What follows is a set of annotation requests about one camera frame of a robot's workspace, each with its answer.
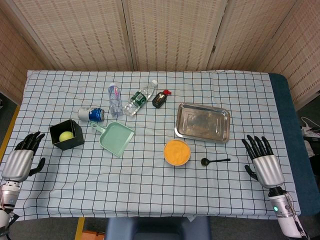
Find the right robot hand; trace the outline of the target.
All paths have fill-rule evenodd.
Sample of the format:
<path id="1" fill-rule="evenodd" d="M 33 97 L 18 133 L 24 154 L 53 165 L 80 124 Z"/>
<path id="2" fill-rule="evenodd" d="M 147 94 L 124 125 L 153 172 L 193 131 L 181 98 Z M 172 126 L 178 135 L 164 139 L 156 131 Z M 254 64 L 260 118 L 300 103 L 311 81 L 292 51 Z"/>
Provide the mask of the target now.
<path id="1" fill-rule="evenodd" d="M 264 136 L 259 138 L 250 135 L 241 141 L 254 167 L 252 170 L 249 165 L 244 166 L 249 176 L 266 189 L 281 187 L 285 182 L 285 177 L 269 141 Z"/>

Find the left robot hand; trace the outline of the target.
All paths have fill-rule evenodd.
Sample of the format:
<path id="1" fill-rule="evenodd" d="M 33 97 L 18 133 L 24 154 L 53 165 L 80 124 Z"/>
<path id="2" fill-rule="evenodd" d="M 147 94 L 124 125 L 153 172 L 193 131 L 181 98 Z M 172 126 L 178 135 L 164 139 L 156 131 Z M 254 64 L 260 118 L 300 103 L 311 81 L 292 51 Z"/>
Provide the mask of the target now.
<path id="1" fill-rule="evenodd" d="M 36 168 L 31 167 L 44 136 L 45 134 L 40 131 L 30 133 L 10 152 L 1 174 L 5 181 L 21 183 L 43 169 L 45 157 L 40 159 Z"/>

